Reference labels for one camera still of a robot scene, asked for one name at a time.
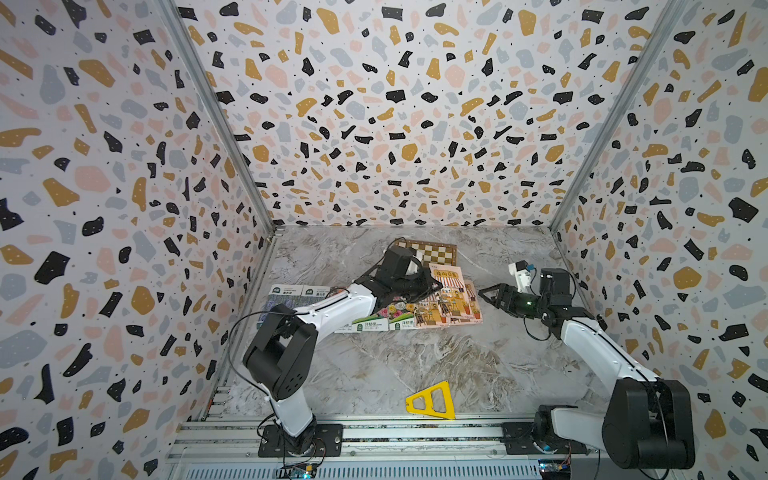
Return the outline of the colourful flower seed packet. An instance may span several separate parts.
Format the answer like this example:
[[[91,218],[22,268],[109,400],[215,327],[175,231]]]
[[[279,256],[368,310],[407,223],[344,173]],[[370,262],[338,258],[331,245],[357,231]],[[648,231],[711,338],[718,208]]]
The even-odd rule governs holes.
[[[381,311],[382,317],[387,321],[388,329],[415,330],[419,327],[416,317],[416,305],[399,301],[392,303]]]
[[[389,317],[385,310],[359,318],[336,330],[336,333],[382,332],[389,330]]]

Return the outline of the lavender seed packet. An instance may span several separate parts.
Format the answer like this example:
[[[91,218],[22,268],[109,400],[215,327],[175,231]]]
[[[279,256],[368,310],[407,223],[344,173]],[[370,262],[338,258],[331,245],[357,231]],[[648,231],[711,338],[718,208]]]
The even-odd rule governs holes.
[[[271,310],[277,305],[285,305],[297,309],[311,303],[311,299],[303,294],[303,285],[275,284],[268,289],[264,309]]]
[[[302,291],[302,297],[310,299],[311,303],[323,300],[330,294],[331,288],[327,286],[305,285]]]

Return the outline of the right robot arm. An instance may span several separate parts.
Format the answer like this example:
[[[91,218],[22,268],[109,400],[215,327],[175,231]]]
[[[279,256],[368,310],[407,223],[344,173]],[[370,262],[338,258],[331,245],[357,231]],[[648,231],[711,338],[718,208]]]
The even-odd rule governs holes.
[[[530,292],[528,269],[515,282],[478,290],[489,305],[523,321],[539,321],[549,335],[575,352],[610,394],[603,413],[542,405],[531,438],[541,450],[567,441],[600,452],[622,469],[685,470],[696,460],[691,399],[677,380],[641,365],[605,331],[600,317],[573,303],[573,278],[561,268],[539,273]]]

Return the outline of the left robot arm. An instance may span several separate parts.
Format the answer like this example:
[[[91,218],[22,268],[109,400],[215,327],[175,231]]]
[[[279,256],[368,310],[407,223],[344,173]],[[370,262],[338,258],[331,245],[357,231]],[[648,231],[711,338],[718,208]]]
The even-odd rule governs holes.
[[[413,249],[392,244],[375,265],[324,300],[299,309],[278,304],[240,318],[264,321],[243,353],[245,371],[237,369],[231,354],[227,361],[235,374],[265,395],[283,455],[314,453],[320,444],[317,419],[303,391],[317,344],[397,299],[417,303],[442,288]]]

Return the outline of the wooden chessboard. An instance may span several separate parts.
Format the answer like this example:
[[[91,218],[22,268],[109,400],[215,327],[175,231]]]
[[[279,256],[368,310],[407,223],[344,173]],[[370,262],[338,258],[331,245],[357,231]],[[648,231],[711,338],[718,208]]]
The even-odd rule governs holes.
[[[457,246],[430,241],[405,239],[398,242],[399,246],[410,248],[416,252],[417,258],[424,264],[456,266],[458,259]]]

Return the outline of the yellow triangular plastic tool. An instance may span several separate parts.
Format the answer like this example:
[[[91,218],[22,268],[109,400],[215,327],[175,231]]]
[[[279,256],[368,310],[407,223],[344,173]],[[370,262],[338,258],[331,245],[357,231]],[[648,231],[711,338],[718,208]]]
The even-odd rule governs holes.
[[[442,420],[456,419],[452,392],[447,381],[439,382],[407,397],[405,408],[408,413],[414,415]]]

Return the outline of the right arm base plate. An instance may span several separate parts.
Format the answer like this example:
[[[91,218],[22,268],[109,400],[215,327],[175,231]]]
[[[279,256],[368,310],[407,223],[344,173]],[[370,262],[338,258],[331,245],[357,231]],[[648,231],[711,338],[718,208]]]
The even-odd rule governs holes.
[[[501,424],[501,431],[501,443],[508,455],[565,455],[590,452],[582,443],[541,434],[533,421],[504,422]]]

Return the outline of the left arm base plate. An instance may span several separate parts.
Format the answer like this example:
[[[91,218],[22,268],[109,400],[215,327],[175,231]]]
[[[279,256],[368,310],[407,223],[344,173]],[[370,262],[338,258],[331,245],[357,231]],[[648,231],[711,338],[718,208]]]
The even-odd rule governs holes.
[[[259,458],[339,457],[344,439],[340,423],[311,423],[302,433],[291,436],[276,424],[266,426],[261,434]]]

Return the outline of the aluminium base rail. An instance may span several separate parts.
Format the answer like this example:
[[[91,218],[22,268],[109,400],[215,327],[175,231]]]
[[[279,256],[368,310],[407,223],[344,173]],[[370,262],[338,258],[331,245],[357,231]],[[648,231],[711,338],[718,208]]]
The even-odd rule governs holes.
[[[578,442],[531,438],[512,414],[322,417],[303,454],[286,452],[272,422],[221,417],[181,427],[170,479],[681,479],[675,470],[624,470]]]

